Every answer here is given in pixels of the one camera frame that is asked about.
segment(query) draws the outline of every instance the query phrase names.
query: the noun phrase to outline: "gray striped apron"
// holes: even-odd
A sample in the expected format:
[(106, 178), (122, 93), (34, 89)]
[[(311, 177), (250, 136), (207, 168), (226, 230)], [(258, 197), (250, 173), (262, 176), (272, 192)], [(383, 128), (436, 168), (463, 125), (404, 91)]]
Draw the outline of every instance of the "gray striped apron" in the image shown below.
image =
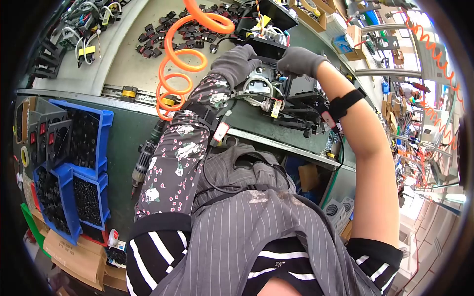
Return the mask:
[[(264, 163), (251, 170), (234, 169), (240, 155), (254, 152), (240, 144), (209, 157), (206, 173), (219, 185), (262, 184), (265, 192), (247, 190), (201, 206), (219, 192), (208, 191), (194, 201), (191, 242), (181, 262), (151, 295), (242, 295), (248, 274), (263, 247), (284, 235), (296, 233), (309, 255), (313, 273), (325, 296), (380, 295), (380, 291), (349, 256), (324, 212), (295, 194), (280, 173)], [(269, 153), (258, 152), (278, 164)], [(197, 191), (209, 188), (201, 178)]]

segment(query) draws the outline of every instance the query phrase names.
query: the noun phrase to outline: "orange coiled air hose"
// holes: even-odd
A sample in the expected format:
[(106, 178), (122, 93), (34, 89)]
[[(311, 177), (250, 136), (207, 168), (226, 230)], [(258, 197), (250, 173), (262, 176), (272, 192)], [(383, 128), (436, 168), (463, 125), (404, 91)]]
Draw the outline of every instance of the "orange coiled air hose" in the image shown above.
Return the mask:
[[(189, 21), (192, 21), (192, 20), (197, 20), (201, 25), (207, 27), (208, 29), (211, 29), (212, 31), (222, 33), (222, 34), (231, 33), (235, 29), (234, 23), (230, 19), (228, 19), (228, 18), (226, 18), (222, 15), (202, 12), (201, 9), (198, 7), (198, 5), (196, 4), (196, 2), (194, 0), (183, 0), (183, 2), (184, 2), (184, 5), (186, 6), (186, 9), (188, 10), (190, 15), (185, 16), (185, 17), (179, 19), (178, 21), (176, 21), (171, 26), (171, 28), (168, 30), (168, 33), (166, 33), (166, 37), (164, 39), (164, 50), (166, 52), (166, 56), (164, 57), (163, 61), (161, 62), (160, 68), (158, 70), (159, 83), (158, 83), (158, 86), (156, 87), (156, 111), (158, 112), (158, 116), (161, 119), (167, 120), (167, 121), (171, 121), (171, 119), (172, 119), (172, 117), (166, 116), (166, 115), (168, 115), (168, 113), (170, 111), (177, 111), (183, 106), (184, 101), (185, 101), (184, 95), (191, 91), (192, 81), (189, 78), (189, 76), (187, 76), (185, 74), (182, 74), (182, 73), (173, 73), (173, 74), (169, 74), (169, 75), (165, 76), (164, 75), (164, 67), (166, 66), (166, 64), (171, 60), (179, 68), (181, 68), (183, 70), (186, 70), (186, 71), (190, 71), (190, 72), (202, 71), (207, 66), (207, 58), (204, 56), (203, 53), (201, 53), (197, 50), (182, 49), (182, 50), (178, 50), (178, 51), (174, 52), (173, 47), (172, 47), (172, 42), (171, 42), (172, 39), (173, 39), (174, 33), (179, 29), (179, 27), (181, 27), (185, 23), (187, 23)], [(178, 58), (178, 55), (181, 55), (181, 54), (195, 55), (195, 56), (200, 58), (201, 64), (198, 65), (198, 66), (188, 65), (188, 64), (182, 62)], [(180, 77), (180, 78), (185, 79), (188, 82), (188, 87), (184, 90), (176, 90), (176, 89), (172, 88), (166, 81), (168, 79), (171, 79), (171, 78), (174, 78), (174, 77)], [(166, 90), (166, 92), (163, 93), (162, 95), (159, 94), (161, 87), (163, 87)], [(164, 104), (161, 101), (161, 99), (163, 99), (164, 97), (166, 97), (168, 95), (180, 96), (181, 103), (179, 103), (177, 105), (173, 105), (173, 106), (168, 106), (168, 105)], [(165, 115), (161, 114), (160, 107), (166, 110)]]

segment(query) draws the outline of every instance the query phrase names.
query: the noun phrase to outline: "gray glove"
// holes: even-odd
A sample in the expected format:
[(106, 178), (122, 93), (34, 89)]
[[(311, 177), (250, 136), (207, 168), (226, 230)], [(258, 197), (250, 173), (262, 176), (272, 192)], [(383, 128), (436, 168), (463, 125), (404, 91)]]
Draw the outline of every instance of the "gray glove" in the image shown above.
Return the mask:
[(249, 61), (252, 55), (256, 53), (250, 45), (236, 46), (211, 64), (209, 74), (222, 75), (230, 84), (230, 89), (233, 89), (234, 86), (243, 82), (251, 71), (262, 65), (260, 60)]
[(306, 48), (288, 47), (276, 67), (279, 71), (283, 71), (286, 76), (296, 78), (306, 74), (317, 79), (318, 67), (324, 61), (329, 62), (327, 58)]

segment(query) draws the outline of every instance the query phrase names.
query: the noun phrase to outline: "red switch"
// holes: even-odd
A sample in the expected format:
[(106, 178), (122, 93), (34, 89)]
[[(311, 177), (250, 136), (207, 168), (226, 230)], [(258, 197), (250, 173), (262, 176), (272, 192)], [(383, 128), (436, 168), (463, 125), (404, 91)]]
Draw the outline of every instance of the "red switch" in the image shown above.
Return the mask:
[(36, 132), (30, 133), (30, 145), (36, 142)]
[(39, 128), (39, 134), (42, 135), (46, 132), (46, 122), (43, 122)]
[(49, 134), (49, 144), (51, 145), (55, 141), (55, 134), (50, 133)]

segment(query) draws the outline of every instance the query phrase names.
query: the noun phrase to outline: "floral sleeve cover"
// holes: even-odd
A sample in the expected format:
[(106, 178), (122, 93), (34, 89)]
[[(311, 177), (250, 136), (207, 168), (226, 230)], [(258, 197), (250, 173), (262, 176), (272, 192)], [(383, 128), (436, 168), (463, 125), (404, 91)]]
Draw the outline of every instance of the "floral sleeve cover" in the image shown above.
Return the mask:
[[(209, 74), (189, 95), (193, 103), (224, 108), (230, 86), (219, 74)], [(210, 132), (190, 110), (179, 110), (166, 127), (151, 158), (138, 202), (135, 221), (164, 212), (191, 214), (192, 202), (207, 150)]]

